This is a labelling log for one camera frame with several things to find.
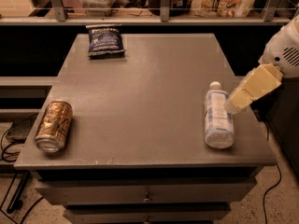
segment plastic bottle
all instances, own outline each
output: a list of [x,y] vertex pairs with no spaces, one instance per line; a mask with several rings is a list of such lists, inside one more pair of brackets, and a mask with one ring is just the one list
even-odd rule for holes
[[220,82],[212,82],[205,103],[205,141],[210,147],[227,148],[234,143],[233,118],[224,108],[227,99]]

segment aluminum can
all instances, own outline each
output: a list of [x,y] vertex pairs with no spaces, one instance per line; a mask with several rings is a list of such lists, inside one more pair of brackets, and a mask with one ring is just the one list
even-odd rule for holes
[[37,147],[49,153],[63,149],[72,116],[72,106],[68,102],[51,102],[46,107],[36,132]]

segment robot vent grille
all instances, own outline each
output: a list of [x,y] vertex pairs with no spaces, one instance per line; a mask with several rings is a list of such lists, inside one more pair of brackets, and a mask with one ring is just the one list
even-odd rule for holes
[[299,50],[295,48],[286,48],[283,53],[284,59],[293,66],[299,65]]

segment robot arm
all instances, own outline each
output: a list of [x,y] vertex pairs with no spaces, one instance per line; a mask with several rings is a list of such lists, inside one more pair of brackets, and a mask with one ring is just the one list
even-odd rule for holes
[[224,105],[228,113],[236,114],[276,89],[283,77],[299,77],[299,15],[270,39],[259,63],[229,96]]

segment bottle label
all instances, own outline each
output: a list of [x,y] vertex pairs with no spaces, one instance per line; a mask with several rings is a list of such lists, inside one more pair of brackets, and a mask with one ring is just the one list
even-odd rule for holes
[[210,127],[219,131],[234,132],[232,115],[224,109],[228,94],[213,91],[206,96],[205,132]]

